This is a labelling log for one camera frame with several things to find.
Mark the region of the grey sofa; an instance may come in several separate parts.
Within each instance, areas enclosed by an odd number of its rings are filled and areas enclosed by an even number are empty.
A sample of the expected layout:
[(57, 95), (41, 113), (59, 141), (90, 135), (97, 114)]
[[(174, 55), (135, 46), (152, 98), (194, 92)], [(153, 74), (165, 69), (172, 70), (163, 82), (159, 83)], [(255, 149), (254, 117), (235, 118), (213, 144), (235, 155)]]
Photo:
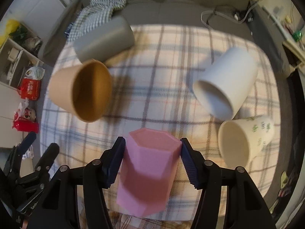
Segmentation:
[[(49, 35), (43, 41), (39, 57), (45, 63), (54, 65), (66, 38), (68, 25), (76, 19), (81, 7), (87, 6), (90, 0), (73, 0), (54, 24)], [(127, 6), (119, 12), (131, 25), (140, 24), (177, 24), (202, 26), (202, 12), (217, 9), (229, 14), (232, 10), (246, 11), (254, 0), (127, 0)], [(283, 47), (280, 31), (268, 18), (261, 7), (250, 10), (243, 24), (236, 24), (218, 15), (209, 20), (210, 26), (255, 42), (269, 57), (274, 71), (284, 77), (290, 75), (290, 65)]]

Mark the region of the red plastic bag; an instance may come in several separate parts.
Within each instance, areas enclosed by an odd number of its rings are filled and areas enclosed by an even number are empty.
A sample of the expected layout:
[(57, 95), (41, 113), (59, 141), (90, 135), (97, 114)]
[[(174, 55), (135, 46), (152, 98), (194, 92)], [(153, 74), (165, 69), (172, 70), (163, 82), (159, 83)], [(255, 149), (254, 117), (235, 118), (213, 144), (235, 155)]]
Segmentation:
[(24, 78), (21, 82), (21, 85), (17, 88), (17, 91), (21, 99), (36, 101), (40, 96), (40, 87), (40, 80)]

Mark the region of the white door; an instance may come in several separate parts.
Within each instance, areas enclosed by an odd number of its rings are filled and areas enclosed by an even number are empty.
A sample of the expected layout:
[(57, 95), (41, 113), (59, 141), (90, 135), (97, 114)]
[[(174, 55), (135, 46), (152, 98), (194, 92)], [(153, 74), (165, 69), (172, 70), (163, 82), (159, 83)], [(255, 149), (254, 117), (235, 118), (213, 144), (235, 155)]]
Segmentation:
[(40, 39), (45, 39), (72, 0), (13, 0), (1, 19), (1, 34), (9, 19), (21, 22)]

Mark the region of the green soda can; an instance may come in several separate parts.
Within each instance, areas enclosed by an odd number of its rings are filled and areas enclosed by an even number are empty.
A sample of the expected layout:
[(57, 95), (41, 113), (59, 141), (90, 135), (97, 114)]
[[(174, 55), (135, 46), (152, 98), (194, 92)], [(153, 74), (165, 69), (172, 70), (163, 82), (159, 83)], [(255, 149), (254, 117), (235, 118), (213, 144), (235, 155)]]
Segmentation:
[(300, 40), (302, 40), (302, 32), (300, 30), (297, 30), (295, 31), (293, 34), (292, 34), (292, 37), (293, 39), (296, 41), (296, 42), (299, 42)]

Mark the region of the grey plastic cup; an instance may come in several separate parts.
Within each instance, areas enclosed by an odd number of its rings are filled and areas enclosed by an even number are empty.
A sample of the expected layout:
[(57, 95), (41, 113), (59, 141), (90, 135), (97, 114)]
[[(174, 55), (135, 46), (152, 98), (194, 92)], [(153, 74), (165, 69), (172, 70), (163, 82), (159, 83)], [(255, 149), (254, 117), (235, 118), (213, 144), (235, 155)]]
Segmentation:
[(135, 37), (127, 20), (115, 16), (110, 22), (74, 40), (73, 48), (81, 62), (92, 58), (104, 62), (134, 44)]

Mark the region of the white cup green print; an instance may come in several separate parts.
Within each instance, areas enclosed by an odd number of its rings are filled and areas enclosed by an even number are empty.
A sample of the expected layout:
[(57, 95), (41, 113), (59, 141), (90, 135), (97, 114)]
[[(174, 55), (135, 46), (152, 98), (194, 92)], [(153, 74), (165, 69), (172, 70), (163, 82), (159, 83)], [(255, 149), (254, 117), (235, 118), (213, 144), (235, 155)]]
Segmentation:
[(228, 168), (247, 166), (273, 139), (275, 126), (266, 115), (223, 122), (218, 132), (218, 146)]

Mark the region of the plain white cup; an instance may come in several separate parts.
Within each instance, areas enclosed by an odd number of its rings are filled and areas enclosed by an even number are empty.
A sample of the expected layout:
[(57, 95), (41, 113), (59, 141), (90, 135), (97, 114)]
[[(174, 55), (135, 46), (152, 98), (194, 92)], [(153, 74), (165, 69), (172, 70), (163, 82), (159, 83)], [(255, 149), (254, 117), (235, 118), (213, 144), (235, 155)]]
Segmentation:
[(213, 117), (231, 120), (237, 114), (258, 76), (258, 64), (250, 53), (230, 48), (193, 82), (198, 102)]

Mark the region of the pink hexagonal cup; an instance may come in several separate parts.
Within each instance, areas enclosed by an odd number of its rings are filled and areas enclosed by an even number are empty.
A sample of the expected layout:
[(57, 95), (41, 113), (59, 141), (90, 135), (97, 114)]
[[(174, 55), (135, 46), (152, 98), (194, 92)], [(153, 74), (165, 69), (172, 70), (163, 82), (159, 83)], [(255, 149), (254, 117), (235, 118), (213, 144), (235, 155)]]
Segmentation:
[(182, 142), (165, 131), (141, 128), (126, 141), (117, 204), (136, 217), (163, 211), (173, 185)]

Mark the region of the white shelf unit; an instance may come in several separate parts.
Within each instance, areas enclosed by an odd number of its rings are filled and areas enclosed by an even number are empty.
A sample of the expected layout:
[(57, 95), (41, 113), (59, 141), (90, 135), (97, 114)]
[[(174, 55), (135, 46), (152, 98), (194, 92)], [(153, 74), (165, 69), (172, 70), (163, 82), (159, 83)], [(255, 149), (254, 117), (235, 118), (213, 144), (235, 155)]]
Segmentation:
[(42, 40), (21, 23), (1, 46), (1, 83), (17, 88), (30, 67), (42, 66), (41, 46)]

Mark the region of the plaid table blanket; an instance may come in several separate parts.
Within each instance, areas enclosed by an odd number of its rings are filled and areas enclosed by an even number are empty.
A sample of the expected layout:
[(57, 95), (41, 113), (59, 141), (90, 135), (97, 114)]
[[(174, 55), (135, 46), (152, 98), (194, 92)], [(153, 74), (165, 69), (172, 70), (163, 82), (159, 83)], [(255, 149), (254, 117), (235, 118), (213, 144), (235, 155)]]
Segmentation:
[(275, 125), (274, 139), (247, 166), (262, 195), (271, 186), (280, 145), (280, 102), (275, 75), (266, 54), (237, 36), (180, 25), (138, 25), (131, 49), (107, 60), (113, 96), (107, 113), (85, 123), (45, 98), (40, 124), (40, 150), (53, 142), (60, 152), (53, 175), (66, 164), (84, 166), (112, 147), (118, 136), (142, 127), (187, 138), (192, 147), (218, 166), (225, 166), (218, 149), (220, 120), (199, 104), (192, 83), (227, 49), (247, 50), (258, 64), (258, 76), (237, 118), (267, 115)]

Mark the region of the yellow plastic bag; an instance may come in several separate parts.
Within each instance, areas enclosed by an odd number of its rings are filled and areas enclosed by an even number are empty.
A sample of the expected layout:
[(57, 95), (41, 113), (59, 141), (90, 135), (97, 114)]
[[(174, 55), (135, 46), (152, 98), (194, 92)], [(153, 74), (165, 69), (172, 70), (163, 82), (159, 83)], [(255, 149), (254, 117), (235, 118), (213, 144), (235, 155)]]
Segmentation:
[(1, 31), (0, 36), (0, 45), (2, 46), (6, 39), (9, 37), (11, 33), (14, 33), (18, 27), (20, 26), (20, 22), (14, 19), (9, 19), (6, 23), (5, 28)]

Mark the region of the white bedside cabinet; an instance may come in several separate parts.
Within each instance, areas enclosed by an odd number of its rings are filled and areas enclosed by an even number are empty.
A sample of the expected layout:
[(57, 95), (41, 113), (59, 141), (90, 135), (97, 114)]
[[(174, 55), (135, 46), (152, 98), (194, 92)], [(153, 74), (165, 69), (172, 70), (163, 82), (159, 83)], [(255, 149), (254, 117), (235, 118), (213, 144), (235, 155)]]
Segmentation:
[[(254, 41), (267, 54), (276, 75), (289, 77), (304, 69), (304, 17), (294, 0), (251, 0), (254, 19), (248, 24)], [(292, 34), (300, 30), (302, 40)]]

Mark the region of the white plastic bag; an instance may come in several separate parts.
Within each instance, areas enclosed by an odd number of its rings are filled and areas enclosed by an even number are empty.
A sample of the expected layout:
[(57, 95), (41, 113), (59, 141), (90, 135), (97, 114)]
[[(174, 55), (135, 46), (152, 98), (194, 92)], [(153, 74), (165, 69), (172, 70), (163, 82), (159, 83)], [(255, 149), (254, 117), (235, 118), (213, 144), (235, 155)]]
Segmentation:
[(45, 69), (44, 68), (38, 67), (38, 66), (33, 66), (33, 67), (30, 67), (26, 71), (25, 77), (27, 79), (41, 81), (44, 77), (44, 74), (45, 74)]

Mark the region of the checkered green-white cloth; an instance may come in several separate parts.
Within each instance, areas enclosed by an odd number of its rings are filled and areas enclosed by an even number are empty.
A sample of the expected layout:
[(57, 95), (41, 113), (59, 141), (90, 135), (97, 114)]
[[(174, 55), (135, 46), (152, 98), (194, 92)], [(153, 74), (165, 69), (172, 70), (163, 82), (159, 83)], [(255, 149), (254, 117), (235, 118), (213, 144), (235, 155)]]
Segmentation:
[(90, 0), (89, 5), (81, 10), (73, 23), (67, 41), (73, 42), (108, 23), (113, 12), (124, 9), (126, 5), (127, 0)]

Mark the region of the brown paper cup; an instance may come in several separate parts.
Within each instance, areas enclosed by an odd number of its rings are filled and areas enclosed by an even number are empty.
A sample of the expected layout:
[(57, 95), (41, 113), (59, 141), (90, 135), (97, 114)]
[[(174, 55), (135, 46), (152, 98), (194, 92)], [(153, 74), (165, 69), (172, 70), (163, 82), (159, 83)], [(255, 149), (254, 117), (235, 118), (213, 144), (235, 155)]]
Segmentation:
[(49, 82), (50, 100), (86, 123), (102, 118), (111, 96), (109, 69), (94, 59), (60, 69)]

